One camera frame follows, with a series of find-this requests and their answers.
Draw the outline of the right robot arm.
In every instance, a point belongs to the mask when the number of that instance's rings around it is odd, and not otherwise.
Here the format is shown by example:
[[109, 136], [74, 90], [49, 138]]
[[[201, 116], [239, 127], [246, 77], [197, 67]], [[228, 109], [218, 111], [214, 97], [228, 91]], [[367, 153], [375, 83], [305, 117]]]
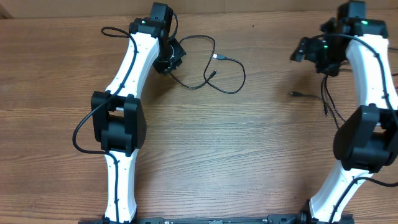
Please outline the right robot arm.
[[320, 35], [304, 37], [291, 60], [308, 60], [326, 77], [348, 62], [354, 76], [356, 111], [338, 126], [335, 165], [320, 190], [284, 223], [353, 223], [343, 210], [355, 192], [397, 158], [397, 93], [389, 66], [386, 23], [366, 17], [363, 1], [348, 1], [322, 24]]

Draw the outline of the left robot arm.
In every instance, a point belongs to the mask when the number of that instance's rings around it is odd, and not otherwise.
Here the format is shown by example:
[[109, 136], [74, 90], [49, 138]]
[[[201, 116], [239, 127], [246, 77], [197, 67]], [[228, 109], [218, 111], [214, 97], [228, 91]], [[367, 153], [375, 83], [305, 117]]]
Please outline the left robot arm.
[[108, 169], [108, 204], [99, 223], [133, 223], [136, 217], [136, 160], [147, 129], [142, 89], [151, 68], [171, 72], [185, 55], [170, 33], [172, 19], [172, 8], [155, 2], [149, 17], [130, 23], [129, 45], [115, 78], [104, 92], [91, 97], [95, 139]]

